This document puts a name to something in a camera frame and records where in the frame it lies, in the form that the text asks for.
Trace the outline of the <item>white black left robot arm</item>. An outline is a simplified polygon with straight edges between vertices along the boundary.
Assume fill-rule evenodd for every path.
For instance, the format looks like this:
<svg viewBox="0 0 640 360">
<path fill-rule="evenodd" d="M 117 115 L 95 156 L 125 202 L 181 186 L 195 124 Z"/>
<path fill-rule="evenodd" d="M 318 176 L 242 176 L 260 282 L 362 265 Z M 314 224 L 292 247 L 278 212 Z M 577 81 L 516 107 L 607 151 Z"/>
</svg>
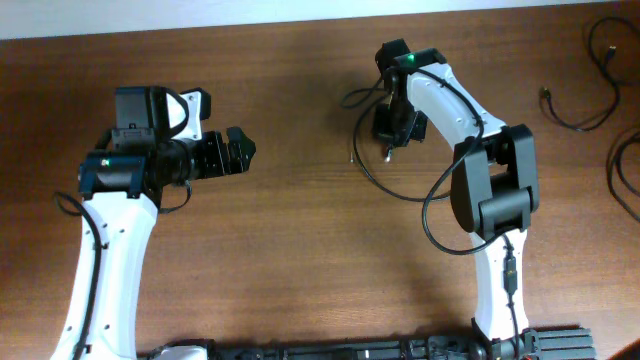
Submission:
<svg viewBox="0 0 640 360">
<path fill-rule="evenodd" d="M 135 359 L 136 311 L 146 248 L 167 186 L 248 171 L 255 143 L 238 127 L 205 132 L 211 95 L 162 86 L 120 87 L 116 123 L 78 171 L 74 199 L 56 205 L 82 221 L 70 306 L 56 359 Z"/>
</svg>

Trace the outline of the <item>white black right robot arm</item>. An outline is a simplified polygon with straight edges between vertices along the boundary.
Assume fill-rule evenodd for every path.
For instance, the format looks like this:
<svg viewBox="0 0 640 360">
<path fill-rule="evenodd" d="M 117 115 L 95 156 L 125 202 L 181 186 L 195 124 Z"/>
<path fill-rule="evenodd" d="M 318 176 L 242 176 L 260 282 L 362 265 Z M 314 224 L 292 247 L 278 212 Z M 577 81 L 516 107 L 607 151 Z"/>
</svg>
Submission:
<svg viewBox="0 0 640 360">
<path fill-rule="evenodd" d="M 435 48 L 412 51 L 402 39 L 375 55 L 390 99 L 377 106 L 372 132 L 389 150 L 421 142 L 433 125 L 450 146 L 442 175 L 451 182 L 454 217 L 472 242 L 478 302 L 475 328 L 489 343 L 516 342 L 529 326 L 523 305 L 522 255 L 540 194 L 535 141 L 525 125 L 487 112 Z"/>
</svg>

